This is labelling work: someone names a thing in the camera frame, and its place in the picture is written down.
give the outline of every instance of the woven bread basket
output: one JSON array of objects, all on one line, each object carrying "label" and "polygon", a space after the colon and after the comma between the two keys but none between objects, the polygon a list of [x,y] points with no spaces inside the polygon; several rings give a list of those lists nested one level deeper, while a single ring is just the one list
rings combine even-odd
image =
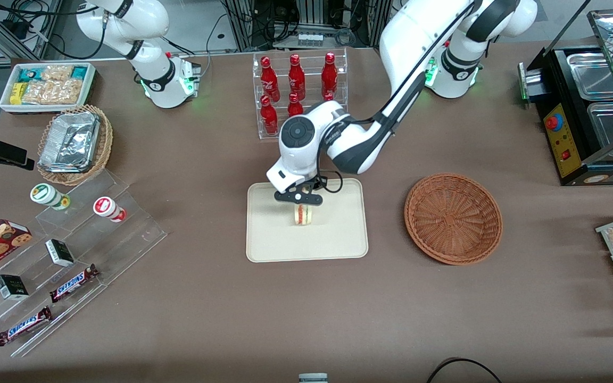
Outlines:
[{"label": "woven bread basket", "polygon": [[404,206],[413,242],[447,264],[484,260],[501,242],[503,218],[482,185],[459,174],[438,173],[421,179]]},{"label": "woven bread basket", "polygon": [[[42,173],[42,177],[44,177],[46,181],[54,182],[55,184],[75,186],[80,184],[80,182],[85,181],[85,179],[88,179],[93,174],[99,172],[105,167],[105,164],[110,157],[110,146],[112,146],[112,126],[110,124],[110,121],[107,119],[107,117],[105,117],[103,111],[92,105],[73,107],[73,109],[63,111],[61,112],[61,114],[81,112],[92,112],[94,114],[97,114],[101,119],[101,126],[99,128],[98,137],[99,140],[96,146],[96,151],[94,152],[94,160],[92,167],[84,173],[52,173],[37,167],[37,170]],[[51,129],[51,124],[53,124],[53,120],[49,121],[49,124],[47,124],[46,129],[44,130],[44,134],[42,135],[42,140],[39,142],[39,150],[37,150],[37,154],[39,156],[42,155],[42,150],[44,149],[44,145],[46,145],[46,138],[48,137],[49,130]]]}]

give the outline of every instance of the snickers bar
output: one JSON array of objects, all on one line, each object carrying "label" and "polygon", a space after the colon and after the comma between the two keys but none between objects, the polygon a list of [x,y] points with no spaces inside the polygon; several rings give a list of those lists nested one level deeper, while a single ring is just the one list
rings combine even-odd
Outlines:
[{"label": "snickers bar", "polygon": [[77,274],[74,278],[70,279],[63,284],[63,286],[56,289],[56,291],[51,291],[49,295],[51,295],[51,301],[56,303],[60,301],[64,296],[75,291],[76,288],[82,286],[87,283],[91,278],[98,275],[98,270],[96,270],[96,266],[92,264],[92,266],[83,269],[82,272]]},{"label": "snickers bar", "polygon": [[22,333],[31,330],[33,327],[36,327],[36,325],[47,320],[53,320],[53,316],[51,316],[51,310],[49,310],[48,306],[44,307],[41,311],[27,318],[23,322],[20,322],[14,328],[8,331],[0,332],[0,346],[4,346],[5,344],[12,342]]}]

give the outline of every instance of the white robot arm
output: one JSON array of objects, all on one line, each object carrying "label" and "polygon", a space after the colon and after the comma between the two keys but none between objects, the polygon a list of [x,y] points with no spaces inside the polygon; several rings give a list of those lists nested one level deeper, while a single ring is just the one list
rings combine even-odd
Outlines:
[{"label": "white robot arm", "polygon": [[[489,39],[526,31],[536,12],[534,0],[409,0],[380,40],[392,97],[364,121],[356,121],[334,101],[287,119],[280,128],[280,158],[266,172],[277,190],[275,199],[321,204],[321,196],[312,191],[326,187],[326,177],[319,172],[322,148],[340,172],[365,172],[418,98],[432,58],[437,63],[432,90],[460,97],[469,89]],[[443,47],[451,34],[450,45]],[[361,123],[372,125],[364,129]]]},{"label": "white robot arm", "polygon": [[157,40],[170,26],[158,0],[92,0],[78,11],[94,5],[92,12],[77,15],[80,29],[129,59],[155,105],[175,107],[197,95],[200,66],[169,57]]}]

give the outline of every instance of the brown table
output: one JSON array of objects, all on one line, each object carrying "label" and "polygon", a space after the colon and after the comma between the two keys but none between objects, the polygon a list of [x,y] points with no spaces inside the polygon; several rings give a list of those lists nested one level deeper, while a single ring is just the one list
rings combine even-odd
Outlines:
[{"label": "brown table", "polygon": [[[613,381],[613,264],[593,230],[613,221],[613,187],[559,187],[537,114],[518,102],[516,63],[541,46],[494,44],[465,97],[421,95],[359,177],[368,255],[270,264],[245,257],[246,192],[278,157],[257,138],[251,54],[215,56],[200,97],[173,110],[144,97],[127,61],[96,61],[109,168],[171,235],[31,354],[0,349],[0,381],[325,371],[333,383],[416,382],[450,356],[503,381]],[[350,111],[367,117],[389,95],[384,69],[374,51],[350,50],[350,71]],[[0,139],[34,153],[48,120],[2,113]],[[503,241],[484,262],[440,264],[408,237],[406,193],[435,172],[465,174],[500,204]],[[0,165],[0,218],[41,211],[27,198],[41,180]],[[435,381],[488,381],[477,367],[446,370]]]}]

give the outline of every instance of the acrylic bottle rack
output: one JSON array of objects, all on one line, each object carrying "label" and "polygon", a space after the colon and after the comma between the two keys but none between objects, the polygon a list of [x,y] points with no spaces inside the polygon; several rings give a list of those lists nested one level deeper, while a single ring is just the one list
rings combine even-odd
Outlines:
[{"label": "acrylic bottle rack", "polygon": [[[301,101],[304,112],[308,111],[309,107],[323,102],[321,94],[321,72],[326,62],[326,53],[333,52],[335,54],[335,67],[337,67],[337,92],[333,95],[334,100],[339,102],[345,111],[347,111],[347,103],[349,102],[347,89],[347,51],[345,49],[331,50],[304,50],[299,51],[300,64],[304,70],[304,79],[306,80],[306,97]],[[257,126],[260,139],[277,138],[277,136],[269,136],[262,123],[260,110],[260,97],[263,95],[262,88],[262,66],[260,58],[267,56],[271,59],[271,67],[278,76],[278,89],[280,90],[280,100],[273,104],[278,114],[278,126],[283,124],[287,119],[287,106],[289,104],[288,95],[290,94],[290,85],[287,80],[287,74],[290,72],[290,54],[294,52],[262,52],[255,53],[253,58],[253,84],[255,92],[255,108],[257,110]]]},{"label": "acrylic bottle rack", "polygon": [[[0,332],[7,331],[49,306],[53,320],[24,333],[0,352],[24,356],[106,289],[112,281],[167,236],[160,225],[134,201],[127,185],[103,170],[68,193],[70,207],[47,208],[27,226],[34,239],[0,262],[0,274],[20,276],[29,296],[23,301],[4,300],[0,294]],[[124,221],[114,223],[93,213],[93,203],[109,196],[127,211]],[[62,240],[75,258],[71,267],[51,261],[45,242]],[[52,303],[49,292],[91,264],[100,272],[73,293]]]}]

